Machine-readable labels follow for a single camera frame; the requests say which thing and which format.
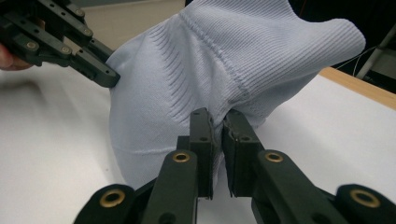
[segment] cloth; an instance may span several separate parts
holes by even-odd
[[[155,178],[190,112],[206,107],[219,141],[226,113],[254,127],[318,71],[364,48],[349,21],[300,20],[287,0],[195,0],[128,41],[109,58],[120,74],[111,90],[110,135],[126,182]],[[221,153],[214,164],[214,176]]]

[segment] black plastic part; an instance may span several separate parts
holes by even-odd
[[[72,66],[102,87],[114,87],[120,75],[106,65],[112,50],[92,38],[85,13],[68,0],[0,1],[0,43],[28,63],[43,62]],[[40,19],[45,28],[31,22]],[[63,43],[64,37],[80,46],[76,53]]]
[[[190,3],[192,2],[192,0],[186,0],[186,3],[184,4],[184,6],[188,6]]]
[[[149,203],[149,197],[154,188],[156,180],[157,179],[151,180],[146,185],[134,192],[134,197],[131,201],[132,209],[129,214],[130,222],[127,224],[139,224],[142,222],[146,207]]]
[[[281,223],[347,223],[286,154],[264,150],[258,159],[258,180]]]
[[[337,190],[335,206],[353,224],[394,224],[396,205],[375,190],[344,185]]]
[[[112,207],[104,207],[118,200],[120,191],[124,194],[122,202]],[[75,224],[129,223],[133,197],[134,190],[125,185],[110,185],[99,189],[79,212]]]
[[[216,151],[212,119],[205,108],[192,111],[190,150],[198,158],[198,196],[213,197],[213,158]]]
[[[82,49],[73,57],[70,66],[103,87],[115,86],[120,78],[114,70]]]
[[[179,136],[177,138],[176,150],[189,150],[190,148],[190,137],[189,136]]]
[[[235,197],[251,197],[256,181],[252,164],[264,147],[245,116],[236,110],[224,120],[222,147],[230,192]]]
[[[142,223],[196,223],[197,172],[197,157],[193,152],[176,150],[168,153]]]
[[[280,219],[274,208],[269,203],[263,203],[259,200],[251,200],[251,210],[258,224],[279,224]]]

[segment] ribbed knit texture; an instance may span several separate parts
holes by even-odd
[[[363,47],[351,22],[302,21],[287,0],[193,1],[108,61],[121,75],[110,134],[127,183],[139,188],[156,177],[177,137],[189,134],[192,110],[208,109],[218,140],[231,108],[261,125],[321,68]]]

